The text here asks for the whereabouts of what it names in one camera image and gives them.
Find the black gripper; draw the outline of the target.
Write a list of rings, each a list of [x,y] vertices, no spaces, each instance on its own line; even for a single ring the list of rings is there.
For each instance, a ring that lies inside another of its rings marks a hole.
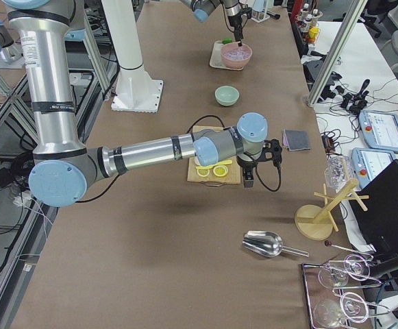
[[[248,153],[237,155],[236,160],[242,169],[244,187],[252,188],[254,184],[253,170],[257,168],[258,160]]]
[[[227,9],[227,19],[230,26],[233,28],[234,37],[238,43],[238,46],[242,46],[243,40],[243,21],[240,11],[245,7],[231,7]]]

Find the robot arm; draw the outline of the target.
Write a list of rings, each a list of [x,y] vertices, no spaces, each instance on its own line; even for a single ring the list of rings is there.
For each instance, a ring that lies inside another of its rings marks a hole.
[[[228,30],[233,33],[237,45],[242,46],[243,28],[252,16],[252,8],[247,4],[236,0],[181,0],[180,2],[189,7],[195,18],[200,22],[206,21],[213,11],[221,5]]]
[[[7,1],[10,25],[21,37],[38,135],[29,188],[43,203],[63,207],[84,200],[95,182],[132,169],[197,157],[202,165],[248,155],[258,158],[266,119],[248,112],[220,132],[202,130],[155,141],[88,149],[77,135],[65,36],[81,27],[81,1]]]

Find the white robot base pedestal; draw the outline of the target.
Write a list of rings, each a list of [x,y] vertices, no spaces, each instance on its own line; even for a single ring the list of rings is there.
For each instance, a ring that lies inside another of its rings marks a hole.
[[[120,68],[112,109],[157,112],[164,82],[145,70],[131,1],[105,0],[102,6]]]

